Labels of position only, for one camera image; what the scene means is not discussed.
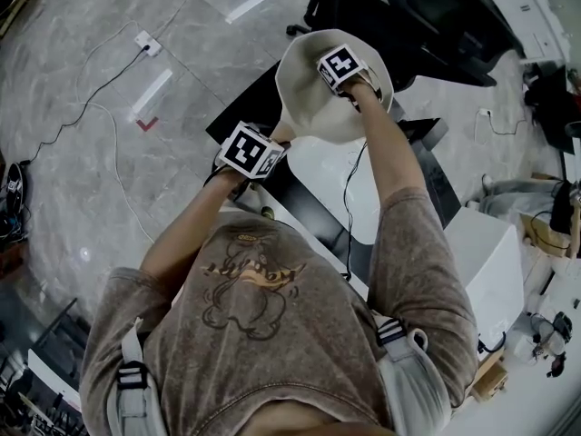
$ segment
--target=shoe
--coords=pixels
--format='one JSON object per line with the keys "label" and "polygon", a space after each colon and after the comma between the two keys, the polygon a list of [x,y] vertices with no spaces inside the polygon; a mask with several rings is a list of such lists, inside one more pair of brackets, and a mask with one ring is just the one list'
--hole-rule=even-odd
{"label": "shoe", "polygon": [[482,190],[485,195],[490,195],[492,193],[492,186],[494,181],[488,174],[482,174]]}

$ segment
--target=power strip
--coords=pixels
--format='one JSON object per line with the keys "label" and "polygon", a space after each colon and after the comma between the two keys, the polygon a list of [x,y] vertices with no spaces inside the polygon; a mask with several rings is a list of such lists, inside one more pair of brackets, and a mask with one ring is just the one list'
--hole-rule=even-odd
{"label": "power strip", "polygon": [[149,49],[146,50],[146,53],[149,56],[156,56],[162,51],[162,46],[145,31],[141,31],[139,35],[135,37],[135,43],[138,44],[141,48],[149,45]]}

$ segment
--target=black office chair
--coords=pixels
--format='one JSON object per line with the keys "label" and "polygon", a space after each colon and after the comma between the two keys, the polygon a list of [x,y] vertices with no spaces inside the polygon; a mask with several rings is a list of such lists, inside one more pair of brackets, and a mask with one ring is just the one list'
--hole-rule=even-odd
{"label": "black office chair", "polygon": [[[488,73],[502,54],[522,46],[483,0],[310,0],[305,22],[336,27],[378,50],[394,90],[417,75],[462,84],[496,85]],[[304,32],[289,26],[287,33]]]}

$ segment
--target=tile floor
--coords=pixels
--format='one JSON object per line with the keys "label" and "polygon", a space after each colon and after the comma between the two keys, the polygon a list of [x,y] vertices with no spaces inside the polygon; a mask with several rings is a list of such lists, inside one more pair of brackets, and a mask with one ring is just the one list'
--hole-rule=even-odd
{"label": "tile floor", "polygon": [[[300,21],[308,0],[267,0],[233,24],[225,16],[246,0],[33,0],[0,43],[0,149],[7,162],[32,157],[81,100],[137,54],[145,29],[163,51],[143,57],[94,101],[113,115],[119,134],[118,168],[127,197],[155,237],[202,186],[217,145],[205,127],[238,94],[280,59],[286,24]],[[99,48],[94,47],[127,25]],[[137,114],[132,106],[166,69],[171,79]],[[556,154],[532,124],[516,137],[492,136],[476,111],[494,111],[507,131],[525,114],[521,68],[506,54],[482,89],[419,78],[396,95],[410,119],[441,116],[449,132],[435,150],[461,200],[483,172],[495,178],[558,173]],[[136,123],[159,121],[147,132]],[[108,272],[136,266],[150,245],[127,208],[114,166],[113,123],[90,106],[75,128],[45,147],[30,166],[30,269],[58,302],[79,297],[80,313],[94,315]]]}

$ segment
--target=black buckle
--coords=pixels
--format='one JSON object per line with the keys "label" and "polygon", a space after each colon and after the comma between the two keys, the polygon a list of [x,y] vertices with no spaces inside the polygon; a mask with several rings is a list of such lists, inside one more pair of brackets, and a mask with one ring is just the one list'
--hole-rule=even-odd
{"label": "black buckle", "polygon": [[147,368],[142,362],[124,363],[117,372],[117,389],[147,388]]}

